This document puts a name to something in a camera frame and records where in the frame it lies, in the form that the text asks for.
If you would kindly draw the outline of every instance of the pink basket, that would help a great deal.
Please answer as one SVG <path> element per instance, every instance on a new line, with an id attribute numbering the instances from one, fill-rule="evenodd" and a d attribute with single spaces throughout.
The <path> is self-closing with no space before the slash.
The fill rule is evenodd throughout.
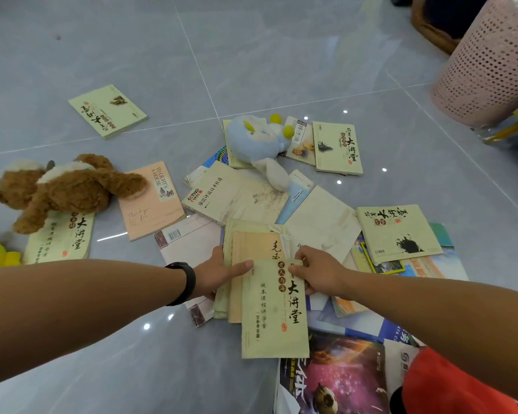
<path id="1" fill-rule="evenodd" d="M 518 108 L 518 7 L 488 0 L 447 62 L 431 93 L 451 118 L 494 126 Z"/>

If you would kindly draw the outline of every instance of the person's left arm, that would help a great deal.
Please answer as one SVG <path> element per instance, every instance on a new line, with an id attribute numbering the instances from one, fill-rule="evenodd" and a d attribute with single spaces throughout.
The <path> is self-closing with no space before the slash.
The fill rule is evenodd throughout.
<path id="1" fill-rule="evenodd" d="M 190 299 L 252 262 L 226 267 L 222 248 L 194 268 Z M 0 268 L 0 382 L 89 346 L 177 299 L 186 274 L 146 264 L 70 260 Z"/>

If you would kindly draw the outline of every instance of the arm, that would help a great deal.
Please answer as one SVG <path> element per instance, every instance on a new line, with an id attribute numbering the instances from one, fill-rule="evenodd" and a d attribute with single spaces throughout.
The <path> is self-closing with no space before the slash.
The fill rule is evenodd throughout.
<path id="1" fill-rule="evenodd" d="M 291 266 L 327 295 L 354 300 L 400 325 L 460 369 L 518 400 L 518 292 L 460 280 L 361 273 L 304 246 Z"/>
<path id="2" fill-rule="evenodd" d="M 215 247 L 194 269 L 191 299 L 251 267 L 226 267 Z M 174 301 L 185 287 L 182 270 L 110 260 L 0 268 L 0 381 L 100 341 Z"/>

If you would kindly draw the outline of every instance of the blue plush toy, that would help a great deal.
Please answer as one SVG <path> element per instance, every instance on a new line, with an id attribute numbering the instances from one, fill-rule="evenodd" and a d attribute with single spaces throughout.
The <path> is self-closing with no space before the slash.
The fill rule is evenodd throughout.
<path id="1" fill-rule="evenodd" d="M 286 191 L 290 176 L 276 161 L 276 156 L 286 151 L 292 142 L 294 128 L 282 126 L 280 115 L 271 115 L 271 123 L 251 115 L 233 119 L 226 127 L 226 143 L 237 158 L 250 163 L 269 180 L 272 187 Z"/>

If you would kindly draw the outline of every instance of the hand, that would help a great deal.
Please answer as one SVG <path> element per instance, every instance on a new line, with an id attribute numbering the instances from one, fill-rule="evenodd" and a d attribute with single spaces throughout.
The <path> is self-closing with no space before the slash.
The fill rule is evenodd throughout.
<path id="1" fill-rule="evenodd" d="M 247 273 L 254 266 L 252 260 L 227 267 L 222 259 L 222 247 L 215 247 L 211 258 L 194 267 L 195 288 L 189 299 L 205 296 L 215 299 L 214 291 L 229 279 Z"/>
<path id="2" fill-rule="evenodd" d="M 303 246 L 297 251 L 296 259 L 303 260 L 303 266 L 291 265 L 288 270 L 309 283 L 305 293 L 311 295 L 322 292 L 330 296 L 340 296 L 348 270 L 334 257 L 325 251 Z"/>

